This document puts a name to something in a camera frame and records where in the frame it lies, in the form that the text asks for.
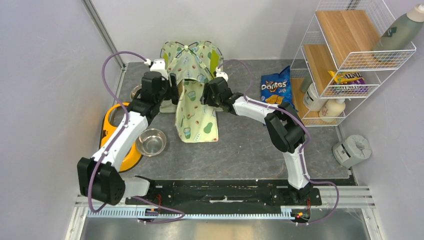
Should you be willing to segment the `green avocado-print pet tent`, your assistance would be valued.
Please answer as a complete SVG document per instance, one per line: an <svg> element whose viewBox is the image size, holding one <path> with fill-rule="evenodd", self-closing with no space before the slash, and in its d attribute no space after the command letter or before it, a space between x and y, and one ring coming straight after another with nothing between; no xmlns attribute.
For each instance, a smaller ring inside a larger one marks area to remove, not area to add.
<svg viewBox="0 0 424 240"><path fill-rule="evenodd" d="M198 63L195 56L187 50L187 47L173 59L164 60L166 61L167 72L176 75L179 96L182 92L179 84L183 80L195 80L205 85L213 79L215 69L209 69L203 63Z"/></svg>

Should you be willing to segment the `green avocado-print tent mat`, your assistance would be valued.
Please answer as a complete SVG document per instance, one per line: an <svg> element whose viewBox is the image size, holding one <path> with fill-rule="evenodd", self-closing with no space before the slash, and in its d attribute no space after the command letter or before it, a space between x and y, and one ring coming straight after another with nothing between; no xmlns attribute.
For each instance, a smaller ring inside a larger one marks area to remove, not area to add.
<svg viewBox="0 0 424 240"><path fill-rule="evenodd" d="M204 84L184 79L178 85L181 95L175 110L175 127L184 143L211 143L219 140L216 108L201 104Z"/></svg>

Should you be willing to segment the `long black tent pole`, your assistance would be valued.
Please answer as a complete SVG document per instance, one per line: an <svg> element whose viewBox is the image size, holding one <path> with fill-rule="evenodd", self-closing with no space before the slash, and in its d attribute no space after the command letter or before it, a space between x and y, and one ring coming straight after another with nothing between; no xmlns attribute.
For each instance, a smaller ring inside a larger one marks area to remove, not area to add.
<svg viewBox="0 0 424 240"><path fill-rule="evenodd" d="M167 41L162 45L159 56L163 59L172 60L186 48L189 52L198 55L201 50L205 50L212 44L213 43L209 40L195 41L188 45L185 45L179 41Z"/></svg>

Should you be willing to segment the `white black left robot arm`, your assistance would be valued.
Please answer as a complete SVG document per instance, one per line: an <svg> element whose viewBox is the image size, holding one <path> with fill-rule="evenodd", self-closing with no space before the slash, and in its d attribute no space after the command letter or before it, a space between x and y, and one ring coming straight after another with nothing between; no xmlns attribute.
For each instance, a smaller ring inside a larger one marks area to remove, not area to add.
<svg viewBox="0 0 424 240"><path fill-rule="evenodd" d="M158 71L148 71L141 79L141 88L133 100L123 106L124 117L108 141L92 157L82 157L77 163L80 193L88 198L89 206L97 200L105 205L117 205L123 198L138 197L152 204L157 191L143 177L123 179L119 172L127 153L137 138L159 114L163 101L177 104L177 77L165 77Z"/></svg>

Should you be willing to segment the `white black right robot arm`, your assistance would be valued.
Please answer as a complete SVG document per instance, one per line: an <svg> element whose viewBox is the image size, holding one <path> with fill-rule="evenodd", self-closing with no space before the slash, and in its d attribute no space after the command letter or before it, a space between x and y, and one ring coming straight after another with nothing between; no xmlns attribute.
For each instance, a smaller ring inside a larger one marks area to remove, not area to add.
<svg viewBox="0 0 424 240"><path fill-rule="evenodd" d="M272 144L283 154L291 187L289 200L300 205L309 198L313 186L304 161L305 136L308 133L292 105L286 102L280 105L265 103L240 92L232 92L223 77L205 84L200 102L264 124Z"/></svg>

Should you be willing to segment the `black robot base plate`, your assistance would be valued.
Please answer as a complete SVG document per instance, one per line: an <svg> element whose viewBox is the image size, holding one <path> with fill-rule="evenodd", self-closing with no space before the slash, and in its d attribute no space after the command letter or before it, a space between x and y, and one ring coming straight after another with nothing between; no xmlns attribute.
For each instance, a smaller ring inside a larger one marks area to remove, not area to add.
<svg viewBox="0 0 424 240"><path fill-rule="evenodd" d="M144 199L189 214L278 214L281 207L321 206L310 188L300 198L286 179L153 180Z"/></svg>

